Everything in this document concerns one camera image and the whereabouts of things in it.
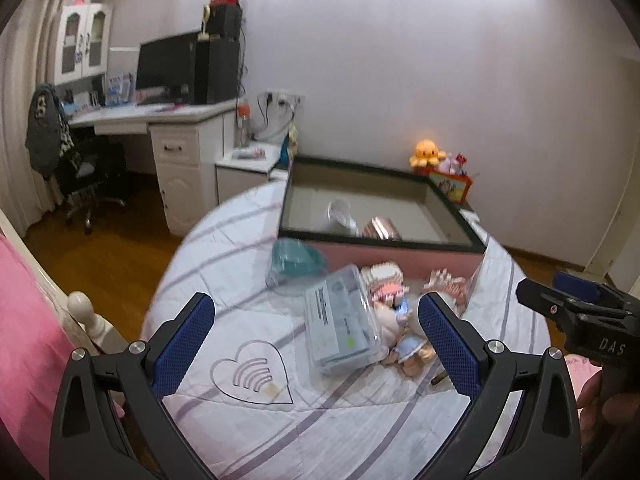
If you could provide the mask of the person right hand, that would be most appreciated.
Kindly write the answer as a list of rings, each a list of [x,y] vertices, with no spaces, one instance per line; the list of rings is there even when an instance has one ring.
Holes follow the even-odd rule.
[[[585,382],[576,400],[580,434],[583,437],[588,437],[596,424],[597,414],[599,413],[598,402],[600,399],[601,385],[602,372],[597,372]]]

